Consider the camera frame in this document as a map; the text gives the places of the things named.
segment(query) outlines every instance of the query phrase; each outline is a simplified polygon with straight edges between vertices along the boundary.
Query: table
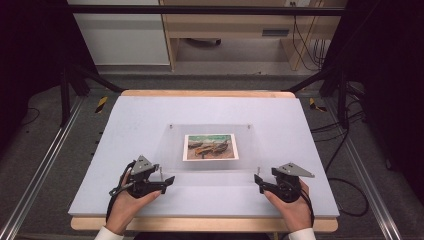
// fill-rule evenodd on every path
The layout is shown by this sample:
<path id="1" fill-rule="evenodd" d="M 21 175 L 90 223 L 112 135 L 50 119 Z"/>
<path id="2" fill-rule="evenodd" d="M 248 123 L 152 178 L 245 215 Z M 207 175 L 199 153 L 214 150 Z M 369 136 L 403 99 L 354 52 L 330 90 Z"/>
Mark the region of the table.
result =
<path id="1" fill-rule="evenodd" d="M 290 2 L 296 2 L 299 4 L 298 7 L 344 7 L 347 0 L 160 0 L 159 4 L 290 7 Z M 305 54 L 307 53 L 305 46 L 310 46 L 311 39 L 331 40 L 340 21 L 340 17 L 337 16 L 297 16 L 298 28 L 295 30 L 293 16 L 163 14 L 162 18 L 168 55 L 173 70 L 176 68 L 179 39 L 181 38 L 278 38 L 281 39 L 291 69 L 297 70 L 302 64 L 301 58 L 309 58 Z"/>

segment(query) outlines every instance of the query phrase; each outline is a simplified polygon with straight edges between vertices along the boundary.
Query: black pole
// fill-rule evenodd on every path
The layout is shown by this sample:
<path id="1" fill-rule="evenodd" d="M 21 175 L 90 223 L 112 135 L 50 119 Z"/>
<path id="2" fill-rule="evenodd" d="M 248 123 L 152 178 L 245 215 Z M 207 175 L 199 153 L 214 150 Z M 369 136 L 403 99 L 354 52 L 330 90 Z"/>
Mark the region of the black pole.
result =
<path id="1" fill-rule="evenodd" d="M 63 68 L 63 72 L 60 74 L 60 96 L 62 99 L 62 122 L 60 126 L 65 126 L 69 117 L 71 116 L 71 106 L 69 101 L 69 85 L 67 79 L 67 69 Z"/>
<path id="2" fill-rule="evenodd" d="M 95 73 L 92 73 L 92 72 L 88 71 L 87 69 L 85 69 L 85 68 L 84 68 L 84 67 L 82 67 L 82 66 L 74 65 L 74 66 L 73 66 L 73 69 L 74 69 L 77 73 L 79 73 L 79 74 L 81 74 L 81 75 L 83 75 L 83 76 L 86 76 L 86 77 L 88 77 L 88 78 L 91 78 L 92 80 L 94 80 L 94 81 L 96 81 L 97 83 L 99 83 L 99 84 L 101 84 L 101 85 L 103 85 L 103 86 L 107 87 L 108 89 L 110 89 L 110 90 L 112 90 L 112 91 L 114 91 L 114 92 L 118 92 L 118 93 L 120 93 L 120 92 L 123 92 L 123 91 L 127 90 L 127 89 L 120 88 L 120 87 L 116 86 L 115 84 L 113 84 L 113 83 L 111 83 L 111 82 L 107 81 L 106 79 L 102 78 L 100 75 L 95 74 Z"/>
<path id="3" fill-rule="evenodd" d="M 334 71 L 337 69 L 343 69 L 345 67 L 346 61 L 349 60 L 349 57 L 351 56 L 351 54 L 355 53 L 355 49 L 356 49 L 355 46 L 358 46 L 361 43 L 359 39 L 360 38 L 359 35 L 361 31 L 363 30 L 363 27 L 369 21 L 374 10 L 379 6 L 381 2 L 382 0 L 377 0 L 377 2 L 372 6 L 371 10 L 366 14 L 365 18 L 361 21 L 359 26 L 354 30 L 350 38 L 343 45 L 340 52 L 337 54 L 337 56 L 334 58 L 334 60 L 330 64 L 328 64 L 327 66 L 324 66 L 323 70 L 316 73 L 315 75 L 293 86 L 292 88 L 290 88 L 289 91 L 295 93 L 296 91 L 303 89 L 309 84 L 312 84 L 319 80 L 325 80 L 321 86 L 320 93 L 322 96 L 331 95 L 332 92 L 337 87 L 337 83 L 339 81 L 339 79 L 337 78 L 338 75 L 336 77 L 334 76 Z"/>
<path id="4" fill-rule="evenodd" d="M 346 73 L 340 71 L 340 81 L 339 81 L 339 96 L 337 101 L 337 118 L 339 119 L 340 125 L 344 129 L 349 128 L 349 119 L 347 117 L 346 109 L 346 90 L 347 90 L 347 80 Z"/>
<path id="5" fill-rule="evenodd" d="M 173 5 L 46 5 L 47 11 L 90 14 L 203 14 L 203 15 L 289 15 L 344 16 L 355 14 L 345 8 L 173 6 Z"/>

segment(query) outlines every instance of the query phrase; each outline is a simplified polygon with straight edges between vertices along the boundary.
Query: white cabinet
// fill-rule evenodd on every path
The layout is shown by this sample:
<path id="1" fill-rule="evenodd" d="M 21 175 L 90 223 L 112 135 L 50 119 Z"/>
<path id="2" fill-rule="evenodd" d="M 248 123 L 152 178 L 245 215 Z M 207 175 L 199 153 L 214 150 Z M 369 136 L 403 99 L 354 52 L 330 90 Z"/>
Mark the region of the white cabinet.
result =
<path id="1" fill-rule="evenodd" d="M 157 0 L 68 0 L 89 5 L 158 5 Z M 160 14 L 74 14 L 96 65 L 169 65 Z"/>

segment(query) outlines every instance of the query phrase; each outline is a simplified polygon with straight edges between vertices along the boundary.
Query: stand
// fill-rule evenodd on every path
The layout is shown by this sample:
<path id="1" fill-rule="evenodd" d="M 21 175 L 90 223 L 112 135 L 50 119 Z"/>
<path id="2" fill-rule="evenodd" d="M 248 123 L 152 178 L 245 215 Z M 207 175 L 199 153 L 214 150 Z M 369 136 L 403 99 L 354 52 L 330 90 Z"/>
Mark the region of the stand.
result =
<path id="1" fill-rule="evenodd" d="M 87 96 L 90 92 L 90 88 L 85 82 L 85 78 L 90 78 L 97 83 L 105 86 L 113 92 L 121 93 L 126 89 L 120 88 L 99 75 L 90 72 L 84 67 L 78 65 L 65 66 L 61 74 L 60 89 L 61 89 L 61 100 L 62 100 L 62 122 L 60 124 L 63 127 L 70 117 L 70 100 L 69 100 L 69 85 L 71 84 L 75 93 L 78 96 Z"/>
<path id="2" fill-rule="evenodd" d="M 337 117 L 342 127 L 345 129 L 348 128 L 347 109 L 345 106 L 347 87 L 346 84 L 348 83 L 348 79 L 345 74 L 345 69 L 349 67 L 349 60 L 355 54 L 355 49 L 357 49 L 357 46 L 363 44 L 364 33 L 362 29 L 368 23 L 371 15 L 381 2 L 381 0 L 377 0 L 376 3 L 371 7 L 371 10 L 368 11 L 364 20 L 359 24 L 355 32 L 350 36 L 346 44 L 342 46 L 342 49 L 334 57 L 334 59 L 332 59 L 330 64 L 325 64 L 324 69 L 320 72 L 307 78 L 303 82 L 283 91 L 295 93 L 316 81 L 325 80 L 320 89 L 321 96 L 330 96 L 334 92 L 334 90 L 336 90 L 337 88 L 339 89 Z"/>

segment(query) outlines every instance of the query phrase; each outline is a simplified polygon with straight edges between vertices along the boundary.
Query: wooden table edge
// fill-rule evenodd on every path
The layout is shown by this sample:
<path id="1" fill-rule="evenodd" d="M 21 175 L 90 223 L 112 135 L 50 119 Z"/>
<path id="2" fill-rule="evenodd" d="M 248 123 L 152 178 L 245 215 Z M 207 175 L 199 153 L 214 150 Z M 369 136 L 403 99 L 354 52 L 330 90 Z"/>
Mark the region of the wooden table edge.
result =
<path id="1" fill-rule="evenodd" d="M 296 98 L 292 92 L 215 90 L 125 90 L 121 96 Z"/>
<path id="2" fill-rule="evenodd" d="M 98 230 L 105 225 L 104 217 L 73 217 L 74 230 Z M 335 217 L 316 218 L 315 232 L 334 232 Z M 287 232 L 284 219 L 277 218 L 200 218 L 145 217 L 134 218 L 127 230 L 143 232 Z"/>

